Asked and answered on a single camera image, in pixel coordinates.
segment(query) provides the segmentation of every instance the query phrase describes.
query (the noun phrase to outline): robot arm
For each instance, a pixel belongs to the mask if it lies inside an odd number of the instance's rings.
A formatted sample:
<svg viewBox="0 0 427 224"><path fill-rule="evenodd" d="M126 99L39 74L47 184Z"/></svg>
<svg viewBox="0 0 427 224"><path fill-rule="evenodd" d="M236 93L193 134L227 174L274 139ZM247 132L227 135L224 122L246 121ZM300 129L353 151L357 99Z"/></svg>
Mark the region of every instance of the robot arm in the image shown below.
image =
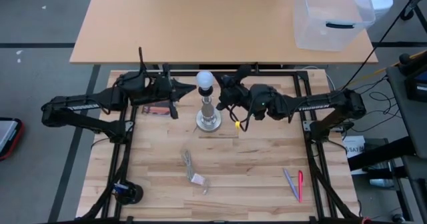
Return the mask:
<svg viewBox="0 0 427 224"><path fill-rule="evenodd" d="M179 101L185 94L193 91L195 85L180 83L170 79L167 65L163 65L163 73L147 73L142 61L139 48L141 69L139 73L129 72L121 75L113 87L92 95L76 95L70 97L55 97L41 108L41 122L48 127L72 125L105 133L112 143L126 143L127 132L133 125L129 121L102 121L75 113L88 109L102 109L106 114L110 111L122 111L127 108L128 100L131 105L145 105L158 101L169 101L169 110L173 119L178 113L173 102Z"/></svg>
<svg viewBox="0 0 427 224"><path fill-rule="evenodd" d="M246 121L247 124L251 115L255 120L262 120L267 113L274 120L288 117L290 122L295 112L334 108L326 118L310 125L312 139L322 141L327 138L331 128L349 118L359 119L366 113L360 94L354 91L346 89L306 97L290 97L265 84L254 84L250 89L246 88L241 81L249 74L250 66L241 66L234 77L215 75L221 88L220 103L216 108L232 111L234 107L243 107L248 111L248 117L242 122Z"/></svg>

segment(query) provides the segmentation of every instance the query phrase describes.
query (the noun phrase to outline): lamp base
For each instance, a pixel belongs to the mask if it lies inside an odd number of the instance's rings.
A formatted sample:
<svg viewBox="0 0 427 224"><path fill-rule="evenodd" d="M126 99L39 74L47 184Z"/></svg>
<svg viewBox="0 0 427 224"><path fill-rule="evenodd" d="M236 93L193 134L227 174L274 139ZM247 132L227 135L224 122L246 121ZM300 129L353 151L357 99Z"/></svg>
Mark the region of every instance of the lamp base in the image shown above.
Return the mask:
<svg viewBox="0 0 427 224"><path fill-rule="evenodd" d="M201 113L201 110L197 112L197 115L195 116L195 122L197 124L197 127L201 129L204 132L211 133L216 130L218 130L221 126L222 118L221 118L221 112L217 109L213 110L213 117L207 118L204 117Z"/></svg>

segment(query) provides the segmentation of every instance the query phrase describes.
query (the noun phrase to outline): plastic storage bin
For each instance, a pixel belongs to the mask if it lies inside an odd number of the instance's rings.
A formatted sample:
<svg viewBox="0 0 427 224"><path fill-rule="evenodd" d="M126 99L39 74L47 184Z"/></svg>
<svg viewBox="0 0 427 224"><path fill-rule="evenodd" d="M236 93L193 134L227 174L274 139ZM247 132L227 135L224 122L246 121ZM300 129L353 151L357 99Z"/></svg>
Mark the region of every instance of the plastic storage bin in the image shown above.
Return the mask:
<svg viewBox="0 0 427 224"><path fill-rule="evenodd" d="M296 0L294 35L302 49L342 51L375 22L371 0Z"/></svg>

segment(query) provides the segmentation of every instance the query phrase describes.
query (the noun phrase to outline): white light bulb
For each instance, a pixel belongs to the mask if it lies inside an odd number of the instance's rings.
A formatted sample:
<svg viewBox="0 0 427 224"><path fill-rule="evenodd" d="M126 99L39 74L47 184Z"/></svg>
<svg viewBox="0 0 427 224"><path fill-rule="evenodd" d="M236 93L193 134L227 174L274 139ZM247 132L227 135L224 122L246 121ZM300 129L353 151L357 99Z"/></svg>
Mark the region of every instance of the white light bulb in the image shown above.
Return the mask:
<svg viewBox="0 0 427 224"><path fill-rule="evenodd" d="M214 83L214 75L210 71L200 71L196 76L197 85L203 90L208 90Z"/></svg>

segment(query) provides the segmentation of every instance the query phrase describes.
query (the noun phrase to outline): wire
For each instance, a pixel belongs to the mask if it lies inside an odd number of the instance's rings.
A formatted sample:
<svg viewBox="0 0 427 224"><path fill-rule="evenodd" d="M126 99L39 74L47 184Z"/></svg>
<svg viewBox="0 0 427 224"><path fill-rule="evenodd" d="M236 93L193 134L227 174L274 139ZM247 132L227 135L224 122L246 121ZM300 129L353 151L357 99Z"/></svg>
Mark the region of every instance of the wire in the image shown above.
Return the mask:
<svg viewBox="0 0 427 224"><path fill-rule="evenodd" d="M367 90L365 90L365 91L363 91L363 92L360 93L361 95L363 95L366 92L368 92L369 90L373 89L375 86L377 86L379 83L381 83L384 80L387 80L387 76L383 76L380 80L378 80L378 81L376 81L374 83L369 83L369 84L365 84L363 86L357 87L357 88L353 89L353 91L359 90L360 88L367 87L367 86L371 85L371 87L369 87Z"/></svg>
<svg viewBox="0 0 427 224"><path fill-rule="evenodd" d="M320 68L315 67L315 66L308 66L308 67L304 67L304 68L303 68L303 70L305 70L305 69L320 69ZM334 82L332 81L331 77L330 77L328 74L326 74L326 78L328 78L328 81L331 83L332 90L333 90L333 91L335 91L335 90L336 90L336 88L335 88L335 84L334 84Z"/></svg>
<svg viewBox="0 0 427 224"><path fill-rule="evenodd" d="M358 199L358 203L359 203L359 217L362 217L362 202L360 202L359 199Z"/></svg>
<svg viewBox="0 0 427 224"><path fill-rule="evenodd" d="M345 127L343 128L344 128L345 134L344 134L344 137L342 138L342 141L345 141L347 137L347 129Z"/></svg>
<svg viewBox="0 0 427 224"><path fill-rule="evenodd" d="M385 119L385 120L383 120L383 121L381 121L381 122L379 122L379 123L377 123L377 124L375 124L375 125L373 125L373 126L371 126L371 127L367 128L367 129L365 129L365 130L359 131L359 130L355 130L354 128L352 128L352 130L353 130L353 131L355 131L355 132L357 132L357 133L362 133L362 132L365 132L365 131L369 131L369 130L373 129L374 127L377 127L377 126L379 126L379 125L381 125L381 124L385 123L386 121L388 121L388 120L390 120L390 119L392 119L392 118L396 117L398 112L399 112L399 110L397 110L397 111L395 112L395 114L392 114L392 115L393 115L392 117L387 118L387 119Z"/></svg>
<svg viewBox="0 0 427 224"><path fill-rule="evenodd" d="M409 6L409 4L411 4L413 0L409 0L409 2L405 5L405 7L403 8L403 10L401 12L403 12L404 10L406 10L406 8ZM388 33L392 30L393 26L396 24L396 22L400 19L400 13L398 14L398 16L394 19L393 23L390 25L390 27L387 29L387 31L385 32L385 34L381 37L380 41L377 42L377 44L375 45L375 47L372 49L372 51L369 53L368 57L365 59L365 61L361 64L361 66L359 67L359 69L353 74L352 78L350 78L350 80L348 80L348 82L341 88L341 91L343 91L352 81L353 79L357 76L357 74L359 74L360 70L362 70L362 68L367 64L369 58L371 58L372 54L375 53L375 50L380 46L380 44L383 42L383 40L386 38L386 36L388 35Z"/></svg>
<svg viewBox="0 0 427 224"><path fill-rule="evenodd" d="M388 215L388 214L392 213L393 211L395 211L395 210L399 210L399 209L401 209L401 207L397 207L397 208L395 208L395 209L393 209L393 210L391 210L391 211L387 212L387 214L379 215L379 216L376 216L376 217L373 217L373 218L370 218L370 219L371 219L371 220L375 220L375 219L377 219L377 218L380 218L380 217L386 216L386 215Z"/></svg>
<svg viewBox="0 0 427 224"><path fill-rule="evenodd" d="M375 97L373 97L373 94L379 94L379 95L381 95L381 96L383 96L383 97L385 97L385 99L378 99L378 98L375 98ZM386 94L384 94L384 93L381 93L381 92L379 92L379 91L373 91L373 92L371 92L371 93L369 93L369 97L370 98L372 98L373 100L375 100L375 101L387 101L388 102L388 108L387 109L385 109L385 110L383 110L382 111L382 114L384 114L384 115L387 115L387 114L389 114L389 115L392 115L391 113L390 113L390 111L391 111L391 109L392 109L392 107L395 107L396 105L397 105L397 102L395 103L395 104L393 104L392 105L392 99L395 99L395 97L388 97ZM371 113L373 113L373 112L379 112L379 111L381 111L381 110L376 110L376 111L370 111L369 113L367 113L367 114L371 114Z"/></svg>
<svg viewBox="0 0 427 224"><path fill-rule="evenodd" d="M337 146L339 146L339 147L341 147L341 148L343 148L345 151L346 151L346 155L347 155L347 149L346 149L346 147L345 146L343 146L343 145L341 145L341 144L339 144L339 143L336 143L335 141L331 141L331 140L327 140L328 142L330 142L330 143L332 143L332 144L334 144L334 145L337 145Z"/></svg>
<svg viewBox="0 0 427 224"><path fill-rule="evenodd" d="M417 58L417 57L419 57L419 56L421 56L421 55L425 54L425 52L427 52L427 51L421 51L421 52L419 52L419 53L417 53L417 54L413 54L413 55L411 55L411 56L410 56L410 59L415 59L415 58ZM400 62L397 62L397 63L395 63L395 64L391 65L391 67L395 67L395 66L397 66L397 65L399 65L399 64L400 64ZM371 77L374 77L374 76L376 76L376 75L380 74L381 72L384 72L386 69L387 69L387 67L385 67L385 68L381 68L381 69L379 69L379 70L377 70L377 71L375 71L375 72L373 72L373 73L371 73L371 74L365 75L365 76L363 76L363 77L361 77L361 78L358 78L358 79L356 79L356 80L352 81L349 85L353 85L353 84L355 84L355 83L357 83L357 82L359 82L359 81L363 81L363 80L365 80L365 79L369 79L369 78L371 78Z"/></svg>
<svg viewBox="0 0 427 224"><path fill-rule="evenodd" d="M109 97L108 109L107 109L107 111L103 110L105 114L109 115L111 113L111 104L113 103L113 94L114 94L114 91L115 91L114 87L117 87L117 84L119 83L119 81L122 81L122 82L124 82L124 81L130 81L130 80L133 80L135 78L138 78L144 72L147 73L147 67L144 64L144 59L143 59L143 56L142 56L142 48L141 47L138 48L138 54L139 54L139 71L138 71L138 74L134 75L133 77L128 77L128 78L125 78L125 79L122 79L122 80L116 80L113 83L112 90L111 90L111 95Z"/></svg>
<svg viewBox="0 0 427 224"><path fill-rule="evenodd" d="M183 150L183 153L181 154L181 158L184 161L185 166L187 167L187 180L191 182L194 176L194 170L193 170L193 165L191 164L190 152L187 149Z"/></svg>
<svg viewBox="0 0 427 224"><path fill-rule="evenodd" d="M263 94L270 94L270 93L272 93L271 91L263 91L263 92L261 92L261 93L258 93L253 99L252 99L252 101L251 101L251 104L250 104L250 106L249 106L249 109L248 109L248 116L243 120L243 121L240 121L240 129L243 131L243 132L246 132L247 130L248 130L248 127L249 127L249 120L250 120L250 118L251 118L251 116L252 116L252 107L254 107L254 103L255 103L255 100L258 98L258 97L260 97L260 95L263 95ZM275 91L275 92L273 92L274 94L276 94L276 95L278 95L279 97L281 97L282 98L282 100L283 100L283 102L285 103L285 106L286 106L286 111L288 111L289 110L289 106L288 106L288 102L286 101L286 99L285 99L285 97L282 95L282 94L280 94L280 93L278 93L277 91ZM234 110L234 108L235 107L237 107L237 105L232 105L232 107L231 108L229 108L229 107L226 107L226 109L230 112L230 119L235 123L235 122L238 122L239 121L239 119L237 118L237 116L236 116L236 114L234 114L234 112L233 112L233 110Z"/></svg>
<svg viewBox="0 0 427 224"><path fill-rule="evenodd" d="M91 145L91 149L92 149L92 147L93 147L96 143L99 143L99 142L102 142L102 141L105 141L105 140L108 140L108 139L109 139L109 137L106 137L106 138L102 138L102 139L100 139L100 140L98 140L98 141L96 141L96 142L92 143L92 145Z"/></svg>

